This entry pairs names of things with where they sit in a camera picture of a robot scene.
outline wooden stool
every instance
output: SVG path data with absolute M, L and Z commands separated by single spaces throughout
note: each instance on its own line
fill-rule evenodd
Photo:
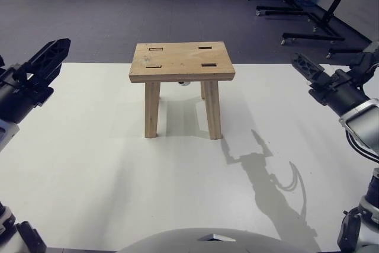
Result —
M 211 139 L 221 139 L 219 81 L 235 70 L 223 42 L 137 44 L 129 78 L 145 83 L 144 136 L 156 137 L 161 82 L 200 81 Z

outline white table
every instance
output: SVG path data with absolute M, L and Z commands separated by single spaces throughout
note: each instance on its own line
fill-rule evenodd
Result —
M 224 139 L 212 141 L 200 85 L 177 83 L 162 84 L 159 137 L 145 139 L 144 88 L 129 68 L 64 63 L 51 99 L 0 154 L 2 202 L 48 246 L 118 250 L 165 230 L 214 227 L 338 248 L 342 211 L 358 204 L 375 164 L 349 147 L 295 69 L 235 65 L 235 80 L 220 83 Z M 377 81 L 365 90 L 377 96 Z M 304 188 L 274 182 L 291 184 L 290 163 Z

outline stool leg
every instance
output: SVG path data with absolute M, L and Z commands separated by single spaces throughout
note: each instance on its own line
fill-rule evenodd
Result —
M 204 92 L 204 82 L 200 82 L 200 89 L 201 89 L 201 99 L 205 99 L 205 92 Z
M 144 136 L 156 137 L 158 124 L 160 82 L 146 82 L 144 84 Z
M 219 82 L 204 81 L 205 107 L 211 139 L 222 139 L 219 101 Z

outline tiled floor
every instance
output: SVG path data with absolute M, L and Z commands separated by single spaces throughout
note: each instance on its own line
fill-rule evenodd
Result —
M 294 52 L 319 63 L 346 64 L 351 56 L 326 60 L 327 41 L 280 46 L 284 31 L 308 33 L 298 16 L 255 16 L 256 5 L 280 0 L 0 0 L 0 54 L 7 65 L 29 59 L 46 42 L 68 37 L 66 61 L 131 62 L 136 43 L 224 41 L 233 63 L 286 63 Z M 347 40 L 367 43 L 335 23 Z

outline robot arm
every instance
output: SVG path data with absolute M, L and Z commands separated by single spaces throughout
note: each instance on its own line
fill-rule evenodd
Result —
M 350 71 L 338 69 L 332 76 L 300 54 L 295 55 L 292 63 L 310 81 L 309 94 L 340 117 L 341 125 L 350 136 L 378 154 L 379 100 L 368 98 L 363 84 L 374 76 L 379 66 L 379 50 L 358 54 L 350 64 Z
M 18 123 L 52 95 L 49 84 L 58 76 L 69 48 L 69 39 L 51 41 L 24 64 L 0 68 L 0 151 L 19 130 Z M 38 232 L 28 222 L 15 225 L 15 220 L 9 207 L 0 202 L 0 252 L 45 252 Z
M 379 163 L 379 100 L 368 98 L 363 89 L 363 84 L 374 76 L 379 66 L 379 50 L 357 54 L 349 66 L 350 71 L 338 69 L 332 76 L 300 54 L 295 55 L 292 63 L 310 81 L 309 94 L 340 117 L 339 122 L 346 129 L 346 138 L 354 150 Z M 378 244 L 379 168 L 374 170 L 368 191 L 358 207 L 344 214 L 338 237 L 342 252 L 358 252 L 365 246 Z

